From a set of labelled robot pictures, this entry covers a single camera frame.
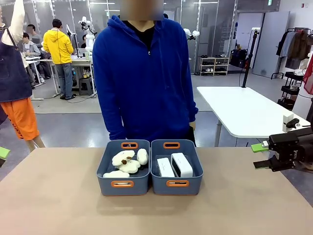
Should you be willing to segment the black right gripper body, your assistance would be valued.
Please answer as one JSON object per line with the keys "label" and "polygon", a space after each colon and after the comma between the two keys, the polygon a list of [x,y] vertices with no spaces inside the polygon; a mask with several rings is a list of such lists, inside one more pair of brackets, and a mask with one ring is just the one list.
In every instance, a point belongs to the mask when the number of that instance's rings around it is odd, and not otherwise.
{"label": "black right gripper body", "polygon": [[269,159],[269,168],[282,171],[295,168],[295,163],[313,168],[313,130],[310,127],[271,135],[268,140],[269,150],[275,152]]}

